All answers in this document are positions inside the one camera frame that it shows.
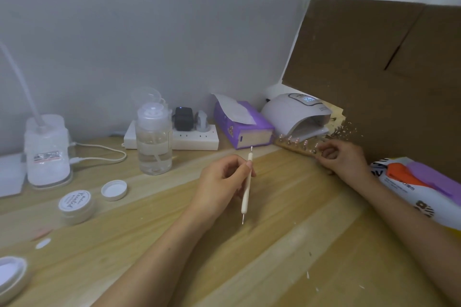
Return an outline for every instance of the hand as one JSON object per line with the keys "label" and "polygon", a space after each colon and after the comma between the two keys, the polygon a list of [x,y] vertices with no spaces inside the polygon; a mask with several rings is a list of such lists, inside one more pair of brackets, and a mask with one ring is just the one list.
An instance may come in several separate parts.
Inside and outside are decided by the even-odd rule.
{"label": "hand", "polygon": [[256,176],[253,162],[236,154],[214,161],[202,170],[189,208],[211,227],[233,196],[242,197],[250,173]]}
{"label": "hand", "polygon": [[321,153],[315,159],[324,167],[334,171],[352,188],[364,180],[373,178],[361,147],[351,142],[328,140],[318,145]]}

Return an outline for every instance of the transparent plastic bottle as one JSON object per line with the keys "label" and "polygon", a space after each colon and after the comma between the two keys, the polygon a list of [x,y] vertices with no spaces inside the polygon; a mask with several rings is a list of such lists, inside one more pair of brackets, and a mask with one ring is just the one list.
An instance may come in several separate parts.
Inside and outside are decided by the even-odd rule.
{"label": "transparent plastic bottle", "polygon": [[173,125],[168,106],[161,101],[143,104],[135,124],[139,168],[147,175],[171,169]]}

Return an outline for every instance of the wall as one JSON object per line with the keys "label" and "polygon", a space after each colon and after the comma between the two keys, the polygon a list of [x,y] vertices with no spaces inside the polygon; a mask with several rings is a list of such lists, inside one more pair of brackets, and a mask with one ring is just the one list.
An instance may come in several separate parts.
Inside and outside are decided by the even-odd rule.
{"label": "wall", "polygon": [[[43,113],[75,140],[125,130],[130,91],[157,88],[171,106],[212,112],[210,92],[262,105],[280,77],[300,0],[0,0],[0,38]],[[0,153],[23,145],[30,116],[0,56]]]}

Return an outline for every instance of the white power strip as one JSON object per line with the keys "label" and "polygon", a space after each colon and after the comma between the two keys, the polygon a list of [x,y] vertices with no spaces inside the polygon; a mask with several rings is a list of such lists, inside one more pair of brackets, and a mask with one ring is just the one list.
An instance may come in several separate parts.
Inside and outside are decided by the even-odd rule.
{"label": "white power strip", "polygon": [[[219,138],[215,125],[207,132],[173,130],[172,148],[179,150],[218,150]],[[126,149],[136,148],[135,121],[132,121],[124,137]]]}

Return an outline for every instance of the dotting tool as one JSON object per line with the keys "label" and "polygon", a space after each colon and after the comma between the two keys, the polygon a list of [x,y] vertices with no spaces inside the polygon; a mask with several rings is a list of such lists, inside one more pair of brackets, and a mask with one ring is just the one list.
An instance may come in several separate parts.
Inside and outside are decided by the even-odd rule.
{"label": "dotting tool", "polygon": [[[250,153],[248,154],[247,160],[253,160],[253,146],[251,146]],[[251,182],[251,172],[250,175],[247,176],[247,181],[245,182],[245,193],[243,194],[242,200],[242,224],[245,222],[245,214],[248,210],[248,198],[250,197],[250,182]]]}

